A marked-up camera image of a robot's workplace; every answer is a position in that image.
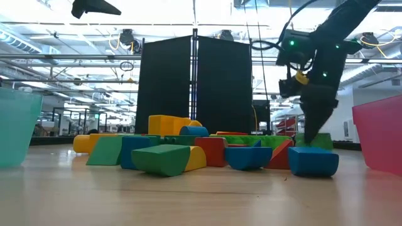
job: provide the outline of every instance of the blue arch block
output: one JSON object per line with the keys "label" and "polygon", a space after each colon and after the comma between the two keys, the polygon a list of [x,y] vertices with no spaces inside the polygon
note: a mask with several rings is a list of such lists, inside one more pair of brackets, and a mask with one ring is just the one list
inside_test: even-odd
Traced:
{"label": "blue arch block", "polygon": [[208,137],[209,133],[207,128],[202,126],[183,126],[180,130],[180,135]]}
{"label": "blue arch block", "polygon": [[338,170],[339,156],[313,147],[288,148],[291,173],[296,176],[332,176]]}
{"label": "blue arch block", "polygon": [[148,148],[158,145],[158,137],[145,137],[145,136],[125,136],[122,138],[121,144],[121,162],[120,166],[123,169],[136,170],[131,159],[131,151],[135,149]]}
{"label": "blue arch block", "polygon": [[225,158],[235,170],[255,170],[268,165],[272,157],[272,148],[244,147],[226,148]]}

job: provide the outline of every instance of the foam block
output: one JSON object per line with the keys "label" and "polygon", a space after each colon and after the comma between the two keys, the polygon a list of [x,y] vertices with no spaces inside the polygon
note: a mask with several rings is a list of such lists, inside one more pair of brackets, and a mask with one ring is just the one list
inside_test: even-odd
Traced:
{"label": "foam block", "polygon": [[188,126],[191,119],[175,116],[149,116],[148,134],[150,135],[179,135],[183,126]]}
{"label": "foam block", "polygon": [[197,137],[195,145],[201,147],[207,157],[207,166],[224,167],[227,165],[225,160],[225,148],[227,141],[222,137]]}
{"label": "foam block", "polygon": [[89,135],[77,135],[74,138],[73,150],[76,153],[90,153]]}
{"label": "foam block", "polygon": [[193,135],[207,137],[209,136],[208,130],[201,126],[183,126],[180,130],[180,135]]}
{"label": "foam block", "polygon": [[[296,147],[307,147],[304,143],[304,133],[296,134]],[[311,143],[311,147],[322,148],[326,150],[332,150],[334,148],[334,144],[331,139],[331,134],[329,133],[319,133],[315,136],[314,140]]]}
{"label": "foam block", "polygon": [[283,141],[281,145],[275,148],[271,161],[264,168],[289,170],[288,148],[293,146],[292,140]]}
{"label": "foam block", "polygon": [[207,157],[202,148],[190,146],[190,158],[184,172],[197,170],[207,166]]}
{"label": "foam block", "polygon": [[291,139],[288,136],[221,136],[216,135],[214,137],[224,137],[229,144],[246,144],[247,146],[253,146],[257,141],[261,140],[262,147],[271,147],[275,149],[285,140]]}
{"label": "foam block", "polygon": [[227,145],[229,148],[243,148],[243,147],[248,147],[245,144],[228,144]]}
{"label": "foam block", "polygon": [[136,170],[131,159],[131,151],[135,149],[148,148],[151,146],[159,145],[160,137],[152,136],[125,136],[122,138],[121,145],[121,162],[120,166],[123,169]]}
{"label": "foam block", "polygon": [[99,137],[87,165],[115,166],[120,164],[121,136]]}
{"label": "foam block", "polygon": [[253,147],[261,147],[261,140],[258,140],[255,144],[253,144]]}
{"label": "foam block", "polygon": [[190,147],[162,144],[131,152],[131,159],[137,169],[162,176],[177,176],[184,172]]}
{"label": "foam block", "polygon": [[339,156],[322,148],[288,148],[291,173],[297,176],[332,176],[338,170]]}
{"label": "foam block", "polygon": [[196,146],[195,138],[199,136],[193,135],[182,135],[182,136],[165,136],[162,140],[162,144],[177,144],[177,145],[184,145],[184,146]]}
{"label": "foam block", "polygon": [[226,148],[226,161],[235,170],[255,170],[266,166],[272,157],[272,148]]}

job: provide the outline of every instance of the plastic container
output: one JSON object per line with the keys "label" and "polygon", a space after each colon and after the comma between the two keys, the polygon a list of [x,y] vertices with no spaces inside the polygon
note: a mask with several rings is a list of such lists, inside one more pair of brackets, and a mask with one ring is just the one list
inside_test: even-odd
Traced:
{"label": "plastic container", "polygon": [[25,160],[41,107],[41,95],[0,88],[0,167]]}

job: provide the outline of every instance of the ceiling light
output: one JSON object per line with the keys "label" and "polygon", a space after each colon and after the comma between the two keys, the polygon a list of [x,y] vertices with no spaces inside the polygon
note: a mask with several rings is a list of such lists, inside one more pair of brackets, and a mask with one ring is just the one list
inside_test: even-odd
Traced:
{"label": "ceiling light", "polygon": [[41,83],[41,82],[23,82],[23,84],[30,85],[33,87],[43,88],[43,89],[52,88],[51,86],[46,85],[45,83]]}
{"label": "ceiling light", "polygon": [[85,98],[85,97],[73,97],[75,100],[81,101],[81,102],[86,102],[86,103],[94,103],[96,102],[95,100],[92,100],[90,98]]}
{"label": "ceiling light", "polygon": [[64,98],[70,98],[69,96],[67,96],[65,94],[62,94],[62,93],[54,92],[54,94],[56,94],[58,96],[61,96],[61,97],[64,97]]}

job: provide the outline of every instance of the white wall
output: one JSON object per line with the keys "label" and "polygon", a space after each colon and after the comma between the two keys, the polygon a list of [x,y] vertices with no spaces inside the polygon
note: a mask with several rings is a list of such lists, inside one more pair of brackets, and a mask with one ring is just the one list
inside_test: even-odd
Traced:
{"label": "white wall", "polygon": [[344,121],[353,120],[352,107],[354,106],[354,100],[352,88],[349,87],[338,91],[337,100],[339,101],[338,107],[334,109],[334,113],[332,113],[332,116],[324,124],[320,132],[331,133],[333,141],[344,141]]}
{"label": "white wall", "polygon": [[401,94],[402,88],[401,90],[354,89],[353,101],[354,105],[357,106]]}

